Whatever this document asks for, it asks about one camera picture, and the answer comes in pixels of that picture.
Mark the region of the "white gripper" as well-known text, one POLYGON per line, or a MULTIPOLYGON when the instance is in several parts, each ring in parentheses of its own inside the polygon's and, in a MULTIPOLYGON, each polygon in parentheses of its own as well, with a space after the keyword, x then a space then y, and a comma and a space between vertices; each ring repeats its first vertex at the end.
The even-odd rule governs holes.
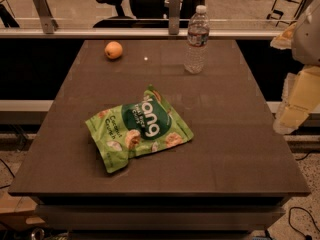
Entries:
POLYGON ((313 0, 299 17, 274 37, 270 46, 292 49, 295 60, 305 64, 297 74, 288 73, 273 129, 286 135, 297 130, 320 104, 320 0, 313 0))

